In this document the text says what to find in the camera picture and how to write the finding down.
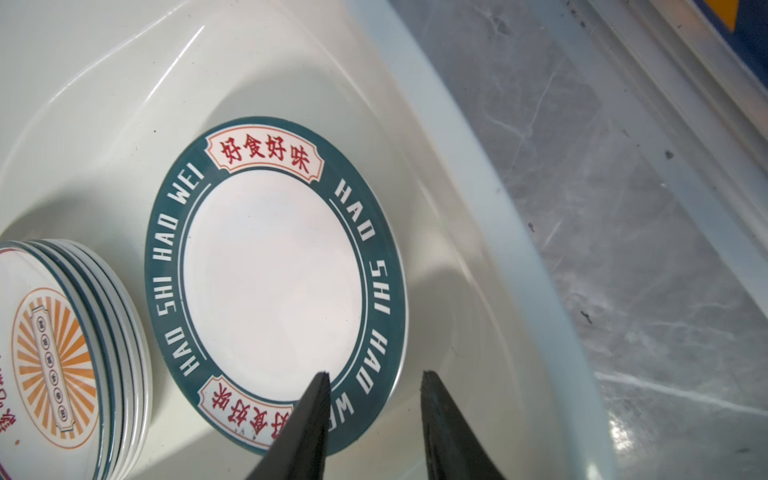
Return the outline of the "orange sunburst plate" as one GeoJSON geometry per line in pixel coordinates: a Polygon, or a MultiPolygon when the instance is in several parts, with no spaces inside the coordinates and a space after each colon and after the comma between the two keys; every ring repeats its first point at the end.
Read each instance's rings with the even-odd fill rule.
{"type": "Polygon", "coordinates": [[[31,253],[1,251],[1,476],[95,479],[97,369],[63,287],[31,253]]]}

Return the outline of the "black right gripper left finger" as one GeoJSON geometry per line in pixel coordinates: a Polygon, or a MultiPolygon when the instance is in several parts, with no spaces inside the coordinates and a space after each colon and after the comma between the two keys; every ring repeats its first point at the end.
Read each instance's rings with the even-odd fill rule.
{"type": "Polygon", "coordinates": [[[327,457],[331,387],[318,372],[267,454],[247,479],[322,479],[327,457]]]}

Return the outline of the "white red text plate back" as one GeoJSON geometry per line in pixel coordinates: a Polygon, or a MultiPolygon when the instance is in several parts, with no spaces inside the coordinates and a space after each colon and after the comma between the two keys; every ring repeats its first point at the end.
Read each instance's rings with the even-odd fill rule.
{"type": "Polygon", "coordinates": [[[102,418],[103,425],[109,429],[109,438],[101,441],[103,454],[99,460],[98,477],[112,479],[117,473],[126,427],[120,356],[114,345],[114,335],[107,316],[110,303],[84,264],[63,249],[42,241],[5,241],[3,244],[31,254],[75,303],[74,310],[85,327],[86,342],[96,351],[92,357],[102,362],[97,368],[97,386],[107,396],[102,418]]]}

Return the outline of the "green rim plate front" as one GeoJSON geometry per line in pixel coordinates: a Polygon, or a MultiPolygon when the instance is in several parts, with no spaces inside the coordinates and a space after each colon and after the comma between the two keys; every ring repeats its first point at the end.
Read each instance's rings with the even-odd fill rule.
{"type": "Polygon", "coordinates": [[[177,387],[243,448],[265,453],[324,372],[339,453],[399,380],[409,312],[392,229],[347,157],[300,124],[243,117],[194,139],[160,184],[144,273],[177,387]]]}

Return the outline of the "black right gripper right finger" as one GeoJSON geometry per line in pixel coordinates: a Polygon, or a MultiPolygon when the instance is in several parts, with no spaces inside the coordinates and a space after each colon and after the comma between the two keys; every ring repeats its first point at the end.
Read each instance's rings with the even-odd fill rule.
{"type": "Polygon", "coordinates": [[[421,381],[421,420],[429,479],[503,479],[439,375],[421,381]]]}

